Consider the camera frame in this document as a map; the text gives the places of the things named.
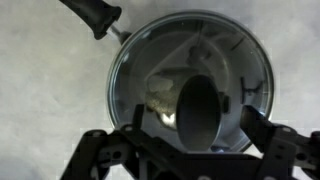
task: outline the lid handle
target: lid handle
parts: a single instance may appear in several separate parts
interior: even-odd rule
[[[96,40],[102,39],[112,23],[121,15],[120,7],[102,0],[60,0],[75,12],[93,31]]]

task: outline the cooking pot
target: cooking pot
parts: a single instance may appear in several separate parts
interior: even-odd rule
[[[142,130],[149,135],[185,152],[238,152],[250,145],[240,129],[243,105],[270,116],[274,97],[270,62],[257,39],[238,22],[209,11],[179,12],[131,34],[116,27],[120,7],[101,0],[61,2],[89,25],[95,39],[110,34],[123,44],[111,66],[106,90],[114,128],[132,123],[135,107],[143,104]],[[216,96],[210,98],[208,91],[189,95],[215,101],[206,103],[212,105],[206,113],[212,111],[213,116],[182,116],[184,124],[177,123],[183,87],[190,79],[197,86],[203,78],[210,79],[206,83],[210,82]]]

